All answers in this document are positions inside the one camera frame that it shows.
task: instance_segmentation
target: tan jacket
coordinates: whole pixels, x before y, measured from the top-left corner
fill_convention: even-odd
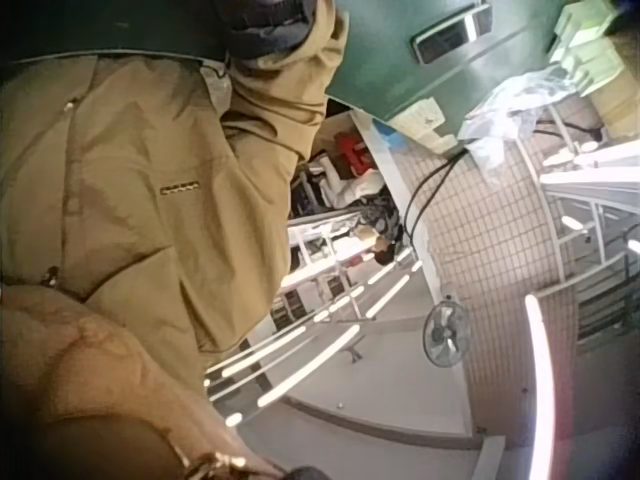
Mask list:
[[[268,313],[288,270],[289,181],[345,40],[333,2],[319,0],[295,52],[234,64],[222,118],[189,61],[22,69],[0,94],[5,281],[37,284],[59,268],[56,288],[201,392],[203,363]]]
[[[88,462],[99,474],[73,478],[156,478],[158,469],[165,470],[160,478],[169,478],[174,455],[136,435],[137,422],[160,432],[166,439],[160,443],[174,446],[189,464],[219,452],[273,471],[125,328],[67,296],[44,287],[4,289],[1,335],[5,418],[33,434],[35,451],[55,455],[65,469]],[[84,420],[81,429],[74,420]],[[109,434],[114,429],[122,441]],[[100,442],[105,437],[111,445]],[[104,471],[111,468],[111,474]]]

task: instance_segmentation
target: seated person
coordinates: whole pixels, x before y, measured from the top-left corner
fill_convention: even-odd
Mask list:
[[[367,170],[360,177],[342,180],[326,153],[321,154],[312,163],[322,167],[326,175],[320,180],[322,196],[325,203],[336,210],[345,208],[367,195],[375,195],[386,185],[382,174],[374,169]]]

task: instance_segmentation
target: fluorescent light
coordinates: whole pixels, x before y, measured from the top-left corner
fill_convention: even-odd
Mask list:
[[[527,295],[524,302],[529,318],[536,374],[536,431],[529,479],[547,480],[553,459],[556,421],[553,367],[538,299],[533,295]]]
[[[540,175],[540,183],[637,183],[640,167],[585,168],[572,172],[553,172]]]
[[[357,296],[362,295],[362,292],[364,292],[364,287],[360,285],[353,292],[351,292],[351,298],[356,298]]]
[[[293,387],[295,387],[298,383],[304,380],[308,375],[313,373],[318,367],[320,367],[324,362],[329,360],[333,355],[335,355],[342,347],[344,347],[349,341],[356,336],[356,334],[360,331],[360,325],[354,325],[349,328],[345,333],[343,333],[335,342],[325,348],[317,357],[307,363],[300,370],[295,372],[293,375],[288,377],[282,383],[279,383],[269,392],[262,395],[258,398],[258,407],[262,408],[266,405],[269,405],[271,402],[277,400],[282,395],[287,393]]]
[[[293,285],[295,283],[301,282],[302,280],[305,280],[307,278],[313,277],[314,275],[317,275],[323,270],[333,267],[335,264],[336,264],[336,261],[334,258],[323,258],[321,260],[313,262],[310,265],[305,265],[304,267],[299,268],[295,272],[290,273],[289,275],[284,277],[282,279],[282,282],[280,283],[280,286],[284,288],[284,287]]]
[[[329,312],[327,310],[323,310],[320,313],[316,314],[315,317],[313,317],[313,321],[318,323],[324,320],[325,318],[327,318],[328,316],[329,316]]]
[[[400,252],[400,255],[398,255],[398,258],[397,258],[396,261],[401,262],[410,253],[411,253],[411,249],[410,248],[405,248],[402,252]]]
[[[636,252],[637,254],[640,255],[640,242],[637,240],[629,240],[627,242],[627,247],[629,247],[629,250],[633,250],[634,252]]]
[[[606,163],[638,156],[640,156],[640,140],[634,140],[613,147],[601,148],[595,152],[583,153],[578,155],[574,162],[578,165],[592,165],[596,162]]]
[[[389,265],[384,267],[382,270],[380,270],[378,273],[376,273],[373,277],[371,277],[367,283],[369,285],[373,285],[378,280],[380,280],[382,277],[384,277],[387,273],[389,273],[391,270],[393,270],[393,267],[395,267],[395,266],[396,266],[395,262],[390,263]]]
[[[570,162],[575,158],[575,155],[569,151],[568,148],[561,149],[555,155],[550,156],[542,162],[545,167],[551,167],[553,165],[562,165],[563,163]]]
[[[466,15],[464,17],[464,26],[467,29],[467,37],[469,37],[469,43],[475,42],[478,38],[478,32],[476,31],[476,24],[473,21],[473,15]]]
[[[387,304],[387,302],[391,300],[394,297],[394,295],[400,291],[402,287],[404,287],[404,284],[409,281],[409,278],[411,278],[409,275],[405,275],[404,277],[402,277],[398,281],[398,283],[396,283],[393,287],[391,287],[391,290],[385,293],[382,296],[382,298],[378,300],[375,303],[375,305],[367,311],[366,317],[373,318],[375,314],[378,313],[382,309],[382,307],[384,307]]]
[[[349,295],[342,297],[340,300],[338,300],[336,303],[334,303],[333,305],[331,305],[329,307],[329,311],[331,313],[336,312],[338,310],[340,310],[342,307],[344,307],[347,303],[349,303]]]
[[[254,363],[259,361],[260,359],[266,357],[270,353],[275,352],[277,349],[279,349],[283,345],[289,343],[294,338],[302,335],[306,331],[307,331],[307,327],[298,327],[298,328],[296,328],[293,332],[285,335],[280,340],[277,340],[277,341],[273,342],[268,347],[264,347],[262,350],[258,350],[256,353],[254,353],[253,355],[248,356],[244,360],[240,360],[238,363],[234,363],[230,367],[225,368],[224,370],[222,370],[222,376],[224,378],[230,377],[234,373],[238,373],[240,370],[243,370],[243,369],[247,368],[249,365],[253,365]]]
[[[571,230],[582,231],[584,230],[584,225],[577,221],[575,218],[568,217],[567,215],[563,215],[560,221],[569,227]]]
[[[376,237],[367,238],[366,240],[360,240],[358,237],[347,237],[336,240],[333,246],[336,249],[338,260],[344,261],[355,255],[360,255],[365,250],[369,250],[375,243]]]
[[[233,413],[229,415],[224,423],[227,424],[227,427],[235,427],[242,421],[242,414],[240,412]]]
[[[591,140],[580,145],[580,151],[582,153],[590,153],[597,150],[599,146],[600,144],[598,142],[596,142],[595,140]]]

